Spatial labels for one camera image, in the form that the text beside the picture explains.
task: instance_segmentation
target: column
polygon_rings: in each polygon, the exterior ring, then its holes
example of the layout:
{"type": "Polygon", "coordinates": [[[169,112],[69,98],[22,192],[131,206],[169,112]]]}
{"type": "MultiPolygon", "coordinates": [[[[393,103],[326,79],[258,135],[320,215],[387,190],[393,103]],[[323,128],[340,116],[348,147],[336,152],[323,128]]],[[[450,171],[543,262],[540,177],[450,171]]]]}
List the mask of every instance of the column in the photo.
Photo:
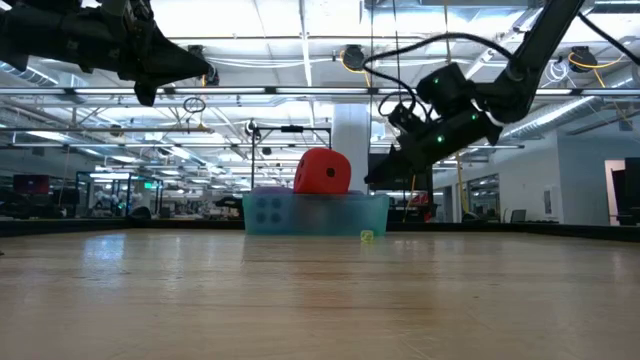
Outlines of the column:
{"type": "Polygon", "coordinates": [[[364,182],[369,172],[370,116],[368,104],[336,104],[333,110],[331,140],[333,150],[351,163],[349,190],[367,193],[364,182]]]}

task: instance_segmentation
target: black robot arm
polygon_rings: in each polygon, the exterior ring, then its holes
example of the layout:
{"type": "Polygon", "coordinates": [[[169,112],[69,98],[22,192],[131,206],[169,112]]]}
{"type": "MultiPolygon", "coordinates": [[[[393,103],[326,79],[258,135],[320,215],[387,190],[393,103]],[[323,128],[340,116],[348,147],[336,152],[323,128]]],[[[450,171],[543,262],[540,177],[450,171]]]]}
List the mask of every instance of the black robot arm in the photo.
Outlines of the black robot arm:
{"type": "Polygon", "coordinates": [[[11,0],[0,12],[0,60],[24,71],[30,55],[118,73],[135,81],[143,105],[159,86],[210,72],[201,57],[169,41],[154,20],[149,0],[11,0]]]}
{"type": "Polygon", "coordinates": [[[550,0],[534,27],[514,54],[486,39],[470,34],[447,33],[415,45],[370,57],[365,70],[374,75],[400,82],[369,68],[372,61],[404,53],[428,43],[447,38],[465,38],[492,47],[508,59],[506,69],[493,83],[474,83],[464,78],[457,63],[445,66],[420,81],[417,94],[431,104],[439,119],[422,122],[413,115],[416,98],[411,89],[401,85],[413,98],[411,106],[398,104],[390,114],[390,123],[401,130],[397,138],[400,150],[391,148],[389,156],[365,181],[376,183],[410,173],[423,173],[437,161],[487,138],[495,145],[506,124],[523,119],[533,102],[540,77],[560,44],[571,21],[579,14],[584,0],[550,0]]]}

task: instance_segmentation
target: red foam cube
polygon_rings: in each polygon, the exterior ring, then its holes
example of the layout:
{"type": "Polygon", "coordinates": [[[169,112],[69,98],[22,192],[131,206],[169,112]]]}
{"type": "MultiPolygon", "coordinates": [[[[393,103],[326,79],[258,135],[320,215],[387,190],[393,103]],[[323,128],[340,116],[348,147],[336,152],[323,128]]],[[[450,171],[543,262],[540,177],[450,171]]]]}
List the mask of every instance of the red foam cube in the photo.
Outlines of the red foam cube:
{"type": "Polygon", "coordinates": [[[296,194],[346,194],[351,183],[351,164],[339,152],[314,148],[302,156],[293,183],[296,194]]]}

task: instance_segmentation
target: blue plastic bin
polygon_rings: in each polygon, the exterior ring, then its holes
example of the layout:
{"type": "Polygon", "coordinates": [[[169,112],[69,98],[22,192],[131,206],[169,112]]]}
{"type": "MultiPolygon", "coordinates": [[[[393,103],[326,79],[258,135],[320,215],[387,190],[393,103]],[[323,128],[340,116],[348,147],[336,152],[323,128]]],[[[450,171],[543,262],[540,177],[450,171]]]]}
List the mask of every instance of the blue plastic bin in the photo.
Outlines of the blue plastic bin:
{"type": "Polygon", "coordinates": [[[250,194],[242,199],[249,235],[384,236],[386,195],[250,194]]]}

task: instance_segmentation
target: ceiling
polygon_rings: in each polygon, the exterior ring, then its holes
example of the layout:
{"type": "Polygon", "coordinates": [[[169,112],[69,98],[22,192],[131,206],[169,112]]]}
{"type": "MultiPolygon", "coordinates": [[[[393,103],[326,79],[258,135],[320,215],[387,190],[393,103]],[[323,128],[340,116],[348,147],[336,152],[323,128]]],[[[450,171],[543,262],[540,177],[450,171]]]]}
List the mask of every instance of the ceiling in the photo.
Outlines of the ceiling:
{"type": "MultiPolygon", "coordinates": [[[[423,6],[420,1],[397,0],[397,15],[394,19],[392,1],[376,0],[153,0],[152,6],[159,28],[164,35],[180,46],[204,45],[205,56],[216,66],[220,74],[220,86],[296,86],[296,87],[359,87],[367,86],[364,74],[347,71],[339,60],[339,55],[346,45],[362,46],[365,54],[380,53],[413,44],[430,35],[446,31],[470,32],[488,39],[502,41],[503,46],[511,51],[517,49],[522,41],[521,34],[510,32],[514,24],[526,27],[527,21],[533,19],[535,9],[527,9],[528,1],[518,0],[483,0],[483,1],[450,1],[448,21],[445,23],[443,6],[423,6]],[[304,11],[301,16],[301,5],[304,11]],[[305,61],[308,47],[308,60],[305,61]]],[[[85,6],[97,6],[95,1],[84,1],[85,6]]],[[[624,40],[625,45],[634,52],[640,51],[640,42],[634,34],[640,33],[640,4],[632,10],[626,8],[621,13],[604,5],[596,5],[589,15],[592,20],[612,37],[624,40]]],[[[488,61],[477,65],[478,59],[486,55],[481,45],[452,41],[451,57],[460,63],[462,71],[476,82],[492,81],[503,69],[506,61],[501,56],[490,57],[488,61]]],[[[581,21],[571,24],[567,35],[556,51],[557,56],[566,56],[573,46],[589,46],[601,63],[617,60],[620,56],[605,40],[593,33],[581,21]]],[[[395,58],[377,63],[377,70],[385,74],[401,78],[415,86],[423,77],[445,64],[447,46],[434,43],[426,48],[404,54],[400,58],[400,66],[395,58]]],[[[606,79],[620,69],[629,66],[629,60],[621,59],[618,63],[602,69],[606,79]]],[[[83,73],[78,66],[49,59],[32,58],[30,66],[46,76],[55,79],[66,79],[69,74],[80,79],[80,84],[87,87],[126,87],[133,83],[118,79],[117,74],[103,70],[95,70],[93,74],[83,73]]],[[[564,87],[595,87],[592,73],[567,74],[562,81],[550,81],[552,77],[542,78],[540,87],[546,89],[564,87]]],[[[393,83],[380,78],[371,79],[373,87],[393,87],[393,83]]],[[[0,86],[32,87],[34,84],[20,77],[0,71],[0,86]]],[[[194,87],[199,81],[190,79],[169,86],[194,87]]],[[[122,137],[109,134],[74,134],[67,142],[87,143],[149,143],[161,139],[167,144],[242,144],[247,142],[245,125],[253,119],[260,126],[302,125],[315,128],[330,128],[333,119],[334,104],[348,102],[368,103],[368,97],[353,98],[349,96],[272,96],[272,95],[219,95],[202,97],[207,109],[200,114],[190,115],[183,110],[182,102],[187,97],[161,97],[156,108],[140,107],[132,96],[107,96],[94,94],[82,97],[75,102],[55,96],[13,96],[5,98],[13,104],[18,103],[24,109],[44,112],[55,118],[44,119],[31,116],[28,124],[21,123],[21,118],[0,117],[0,124],[5,126],[42,126],[68,127],[72,124],[75,111],[74,126],[109,127],[148,127],[149,133],[125,133],[122,137]],[[162,129],[182,126],[189,129],[199,124],[213,130],[213,133],[162,133],[162,129]]],[[[566,101],[554,97],[536,99],[532,110],[566,101]]],[[[395,106],[389,101],[386,107],[395,106]]],[[[385,144],[394,141],[396,133],[386,124],[386,119],[373,111],[371,118],[377,127],[377,135],[373,140],[376,145],[372,151],[387,151],[385,144]]],[[[593,119],[583,119],[588,124],[593,119]]],[[[628,132],[617,133],[611,128],[602,127],[593,130],[616,133],[617,136],[631,136],[628,132]]],[[[51,139],[28,134],[20,135],[22,142],[51,142],[51,139]]],[[[264,144],[297,144],[296,148],[280,149],[274,147],[271,155],[260,155],[264,159],[298,159],[304,152],[302,145],[321,146],[327,142],[325,135],[282,134],[274,132],[264,140],[264,144]]],[[[192,160],[182,162],[180,157],[159,154],[157,150],[140,148],[137,150],[120,148],[92,148],[100,155],[126,155],[141,159],[145,163],[159,161],[176,166],[196,165],[192,160]]],[[[223,148],[185,148],[193,159],[208,165],[222,167],[246,167],[249,165],[247,149],[223,148]]],[[[493,151],[481,150],[468,152],[465,161],[486,161],[493,151]]],[[[96,162],[102,163],[102,156],[95,156],[96,162]]],[[[109,159],[109,163],[125,165],[109,159]]],[[[267,169],[269,184],[286,184],[287,177],[280,175],[275,169],[267,169]]],[[[211,172],[190,172],[180,170],[182,175],[212,176],[211,172]]],[[[230,177],[214,183],[232,187],[242,182],[242,171],[238,177],[230,177]]]]}

